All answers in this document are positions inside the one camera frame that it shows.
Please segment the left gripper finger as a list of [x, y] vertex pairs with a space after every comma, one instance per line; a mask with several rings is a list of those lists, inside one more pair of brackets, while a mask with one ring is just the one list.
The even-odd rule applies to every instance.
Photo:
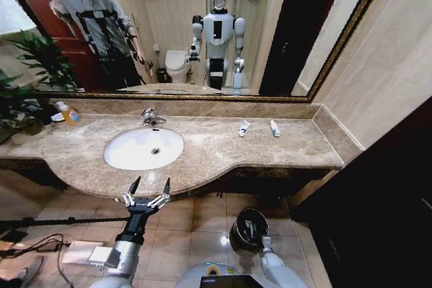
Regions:
[[162, 208], [167, 202], [170, 201], [170, 178], [167, 179], [163, 192], [155, 199], [148, 203], [150, 208]]
[[124, 204], [126, 205], [126, 207], [135, 205], [134, 194], [136, 193], [140, 180], [141, 180], [141, 176], [138, 176], [138, 178], [129, 187], [129, 190], [122, 194], [122, 198], [124, 200]]

